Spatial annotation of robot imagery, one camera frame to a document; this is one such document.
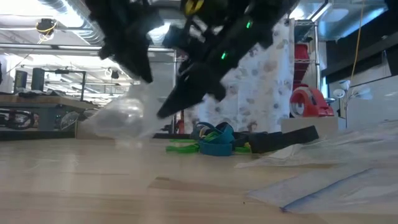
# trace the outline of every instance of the floral shower curtain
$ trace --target floral shower curtain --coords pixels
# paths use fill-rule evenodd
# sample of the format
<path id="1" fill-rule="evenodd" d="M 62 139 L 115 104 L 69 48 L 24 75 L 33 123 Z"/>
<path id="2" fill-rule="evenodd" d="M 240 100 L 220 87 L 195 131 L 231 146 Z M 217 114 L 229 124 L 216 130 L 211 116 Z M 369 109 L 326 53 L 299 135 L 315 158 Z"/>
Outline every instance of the floral shower curtain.
<path id="1" fill-rule="evenodd" d="M 185 110 L 185 132 L 197 122 L 228 122 L 236 131 L 280 131 L 289 118 L 294 75 L 294 20 L 282 19 L 274 27 L 274 44 L 264 50 L 255 45 L 222 80 L 226 98 L 206 96 L 202 104 Z"/>

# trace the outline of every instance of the wooden table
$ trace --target wooden table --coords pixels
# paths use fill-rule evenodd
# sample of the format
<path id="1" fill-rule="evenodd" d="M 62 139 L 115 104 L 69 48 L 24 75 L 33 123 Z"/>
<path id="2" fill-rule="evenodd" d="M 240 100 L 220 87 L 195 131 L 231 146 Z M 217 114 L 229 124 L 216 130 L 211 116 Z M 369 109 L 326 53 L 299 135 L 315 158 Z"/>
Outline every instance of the wooden table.
<path id="1" fill-rule="evenodd" d="M 165 140 L 0 144 L 2 224 L 394 223 L 398 216 L 295 215 L 247 190 L 314 167 L 233 168 L 255 156 L 166 154 Z"/>
<path id="2" fill-rule="evenodd" d="M 22 110 L 39 115 L 39 131 L 53 131 L 55 117 L 60 111 L 83 111 L 96 105 L 71 100 L 61 96 L 35 96 L 23 98 L 16 95 L 0 95 L 0 108 Z"/>

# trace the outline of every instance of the clear plastic bag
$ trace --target clear plastic bag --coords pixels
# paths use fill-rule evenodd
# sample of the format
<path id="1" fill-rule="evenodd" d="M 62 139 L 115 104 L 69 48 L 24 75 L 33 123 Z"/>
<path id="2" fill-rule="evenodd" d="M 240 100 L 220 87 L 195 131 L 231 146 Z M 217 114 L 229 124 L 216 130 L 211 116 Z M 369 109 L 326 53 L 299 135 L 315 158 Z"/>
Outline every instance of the clear plastic bag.
<path id="1" fill-rule="evenodd" d="M 344 131 L 304 145 L 294 145 L 237 168 L 305 164 L 387 163 L 398 161 L 398 121 Z"/>
<path id="2" fill-rule="evenodd" d="M 90 119 L 83 122 L 96 135 L 113 139 L 149 138 L 170 119 L 156 116 L 162 106 L 155 85 L 133 85 L 129 91 L 108 103 Z"/>
<path id="3" fill-rule="evenodd" d="M 397 169 L 316 170 L 248 194 L 293 213 L 398 213 Z"/>

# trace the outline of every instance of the red object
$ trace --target red object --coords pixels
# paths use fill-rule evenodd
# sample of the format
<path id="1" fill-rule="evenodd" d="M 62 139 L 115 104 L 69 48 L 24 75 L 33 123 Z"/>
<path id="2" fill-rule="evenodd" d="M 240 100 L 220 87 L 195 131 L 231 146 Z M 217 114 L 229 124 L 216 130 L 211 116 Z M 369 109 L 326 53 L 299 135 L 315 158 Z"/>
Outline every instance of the red object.
<path id="1" fill-rule="evenodd" d="M 181 119 L 177 122 L 178 133 L 185 134 L 184 111 L 181 111 Z"/>
<path id="2" fill-rule="evenodd" d="M 294 47 L 294 58 L 296 62 L 294 63 L 294 84 L 301 83 L 304 78 L 305 72 L 310 65 L 308 62 L 302 63 L 297 62 L 298 60 L 308 60 L 310 56 L 308 55 L 308 46 L 306 44 L 296 44 Z"/>
<path id="3" fill-rule="evenodd" d="M 295 89 L 297 89 L 298 87 L 308 87 L 308 85 L 307 84 L 303 84 L 303 83 L 294 83 L 293 84 L 293 91 Z"/>
<path id="4" fill-rule="evenodd" d="M 333 109 L 326 103 L 322 93 L 316 88 L 300 87 L 293 91 L 290 103 L 304 105 L 303 117 L 334 116 Z"/>

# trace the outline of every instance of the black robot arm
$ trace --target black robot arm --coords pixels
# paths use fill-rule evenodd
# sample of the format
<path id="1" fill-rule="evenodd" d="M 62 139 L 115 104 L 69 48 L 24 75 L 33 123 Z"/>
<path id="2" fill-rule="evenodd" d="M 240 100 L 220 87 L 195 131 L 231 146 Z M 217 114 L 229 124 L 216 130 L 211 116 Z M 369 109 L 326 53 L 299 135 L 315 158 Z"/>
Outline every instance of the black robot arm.
<path id="1" fill-rule="evenodd" d="M 147 0 L 85 0 L 91 19 L 101 27 L 105 38 L 101 58 L 112 56 L 117 63 L 153 81 L 147 51 L 147 33 L 164 24 L 161 6 Z M 170 26 L 163 45 L 184 52 L 177 84 L 158 112 L 166 118 L 202 101 L 206 94 L 221 101 L 226 94 L 220 83 L 239 60 L 257 43 L 272 44 L 272 28 L 297 0 L 181 0 L 179 10 L 187 18 L 185 26 Z M 199 26 L 200 20 L 205 26 Z M 201 36 L 191 34 L 191 29 Z"/>

